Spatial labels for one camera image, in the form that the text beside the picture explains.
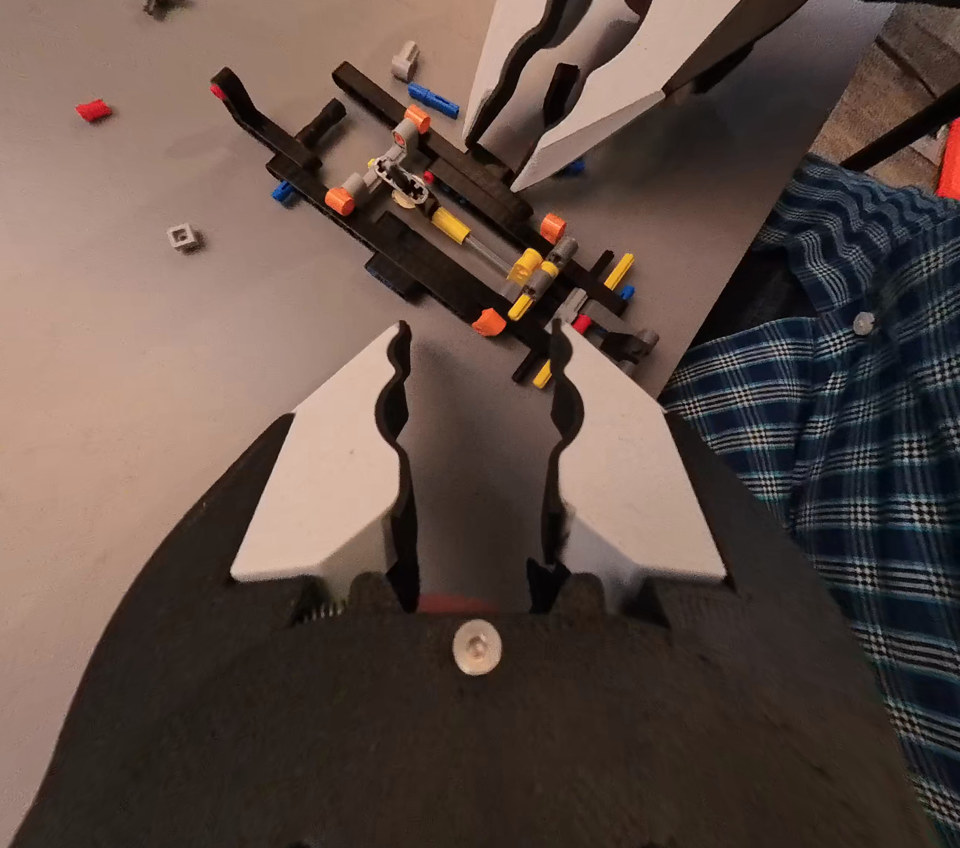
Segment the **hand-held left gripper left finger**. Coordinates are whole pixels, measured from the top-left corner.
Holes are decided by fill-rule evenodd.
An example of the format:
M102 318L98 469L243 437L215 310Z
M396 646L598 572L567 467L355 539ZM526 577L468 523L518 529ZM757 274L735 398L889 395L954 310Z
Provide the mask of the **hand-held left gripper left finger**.
M403 610L421 583L405 384L412 332L398 321L293 411L230 568L237 582L318 578L328 602L385 576Z

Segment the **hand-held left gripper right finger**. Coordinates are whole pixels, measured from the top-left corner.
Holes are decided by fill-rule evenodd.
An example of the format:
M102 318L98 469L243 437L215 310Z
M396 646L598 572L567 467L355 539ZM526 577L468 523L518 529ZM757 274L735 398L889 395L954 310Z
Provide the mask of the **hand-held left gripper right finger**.
M550 338L558 442L547 459L531 608L591 576L608 614L653 613L654 588L716 601L729 571L659 403L572 327Z

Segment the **black lego chassis assembly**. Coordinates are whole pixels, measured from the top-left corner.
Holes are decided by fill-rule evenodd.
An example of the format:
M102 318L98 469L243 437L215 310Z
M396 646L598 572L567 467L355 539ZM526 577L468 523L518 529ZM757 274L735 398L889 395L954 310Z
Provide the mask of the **black lego chassis assembly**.
M338 185L322 180L321 143L344 125L332 98L293 134L255 105L228 67L210 92L270 153L266 168L284 194L318 210L370 253L366 271L397 296L434 299L482 338L513 338L526 355L517 384L551 380L548 334L560 322L632 375L656 348L651 330L630 327L625 284L634 257L607 251L591 267L566 221L536 218L486 150L462 151L432 126L422 105L402 103L343 62L334 84L390 130L387 150Z

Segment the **blue lego pin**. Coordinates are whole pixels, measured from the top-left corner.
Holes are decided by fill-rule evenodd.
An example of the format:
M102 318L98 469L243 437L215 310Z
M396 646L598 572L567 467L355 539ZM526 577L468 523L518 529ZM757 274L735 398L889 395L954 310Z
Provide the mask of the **blue lego pin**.
M422 84L409 82L407 84L407 93L410 98L422 106L440 112L454 121L460 115L460 106L456 102L437 94Z

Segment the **black metal table leg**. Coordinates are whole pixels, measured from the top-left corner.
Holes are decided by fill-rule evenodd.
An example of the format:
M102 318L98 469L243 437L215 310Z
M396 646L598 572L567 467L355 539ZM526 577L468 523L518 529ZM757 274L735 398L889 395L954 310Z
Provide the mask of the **black metal table leg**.
M886 161L902 149L942 126L950 124L959 115L959 96L954 92L946 93L932 102L922 111L912 115L906 121L890 129L868 146L840 163L847 170L865 172Z

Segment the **blue plaid shirt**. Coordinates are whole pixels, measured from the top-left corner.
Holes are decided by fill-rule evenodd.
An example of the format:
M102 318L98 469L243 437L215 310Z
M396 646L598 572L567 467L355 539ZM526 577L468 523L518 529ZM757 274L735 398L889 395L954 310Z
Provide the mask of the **blue plaid shirt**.
M812 314L692 347L661 403L812 561L958 846L958 201L810 158L753 249L781 255Z

